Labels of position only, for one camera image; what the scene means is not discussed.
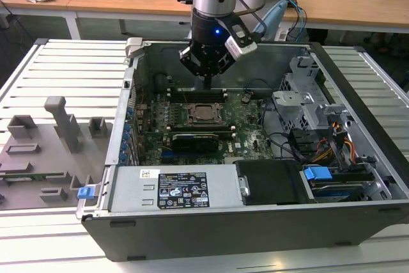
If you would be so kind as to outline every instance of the motherboard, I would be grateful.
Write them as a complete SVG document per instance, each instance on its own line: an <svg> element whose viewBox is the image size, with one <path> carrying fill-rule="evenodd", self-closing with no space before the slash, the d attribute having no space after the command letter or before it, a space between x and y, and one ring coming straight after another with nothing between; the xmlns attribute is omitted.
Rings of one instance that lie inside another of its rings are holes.
<svg viewBox="0 0 409 273"><path fill-rule="evenodd" d="M272 159L264 99L235 90L170 91L135 102L140 165L232 164Z"/></svg>

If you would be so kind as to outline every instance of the blue cable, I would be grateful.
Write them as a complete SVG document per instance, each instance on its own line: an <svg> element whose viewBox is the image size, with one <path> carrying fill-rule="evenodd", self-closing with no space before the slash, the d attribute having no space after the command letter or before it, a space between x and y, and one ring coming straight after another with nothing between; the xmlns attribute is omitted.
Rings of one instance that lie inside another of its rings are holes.
<svg viewBox="0 0 409 273"><path fill-rule="evenodd" d="M304 30L305 24L304 24L304 17L302 15L302 10L301 8L293 1L293 0L287 0L289 3L291 3L293 5L293 7L301 14L301 27L300 27L300 32L297 35L297 37L295 38L295 41L297 42L297 40L300 38L300 35L302 33L302 31Z"/></svg>
<svg viewBox="0 0 409 273"><path fill-rule="evenodd" d="M299 32L299 34L297 35L297 37L295 38L295 41L297 42L298 41L298 39L300 38L300 35L302 34L302 31L304 30L304 18L303 18L303 16L302 16L302 10L300 10L300 14L301 14L301 28L300 28L300 32Z"/></svg>

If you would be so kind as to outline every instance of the floor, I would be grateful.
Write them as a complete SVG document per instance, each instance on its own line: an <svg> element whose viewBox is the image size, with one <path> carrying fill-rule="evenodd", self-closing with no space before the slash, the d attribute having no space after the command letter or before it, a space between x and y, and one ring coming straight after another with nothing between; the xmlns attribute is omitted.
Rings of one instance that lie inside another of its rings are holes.
<svg viewBox="0 0 409 273"><path fill-rule="evenodd" d="M20 22L34 38L69 39L65 20L59 17L17 16L10 28L0 31L0 86L4 84L32 45L21 28ZM126 40L130 36L147 39L180 40L189 32L189 25L177 22L126 21L128 35L120 33L120 24L112 19L81 19L81 35L85 40ZM363 46L380 66L401 84L409 79L409 61L378 54L371 45L364 43L369 33L349 32L343 44L342 31L329 31L326 45Z"/></svg>

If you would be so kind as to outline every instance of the power supply label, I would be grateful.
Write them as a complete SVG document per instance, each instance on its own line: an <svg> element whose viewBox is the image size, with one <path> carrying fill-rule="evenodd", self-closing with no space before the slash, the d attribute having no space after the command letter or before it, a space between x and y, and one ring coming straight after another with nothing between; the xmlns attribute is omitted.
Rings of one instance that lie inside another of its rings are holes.
<svg viewBox="0 0 409 273"><path fill-rule="evenodd" d="M206 173L159 174L160 209L209 207Z"/></svg>

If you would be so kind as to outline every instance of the green circuit board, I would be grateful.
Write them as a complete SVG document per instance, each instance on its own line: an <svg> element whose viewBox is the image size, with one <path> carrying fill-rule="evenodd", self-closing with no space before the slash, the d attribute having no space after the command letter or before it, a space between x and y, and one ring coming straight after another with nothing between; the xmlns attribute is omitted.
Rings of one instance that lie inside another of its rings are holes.
<svg viewBox="0 0 409 273"><path fill-rule="evenodd" d="M220 118L223 123L236 127L232 139L220 139L216 152L207 154L175 154L164 143L169 134L168 123L183 126L187 117L186 105L170 104L165 95L155 95L150 99L149 113L139 120L139 128L144 138L145 159L142 165L186 165L186 164L230 164L235 160L272 159L272 151L263 134L258 119L263 110L257 100L243 104L242 91L229 91L228 99L219 103Z"/></svg>

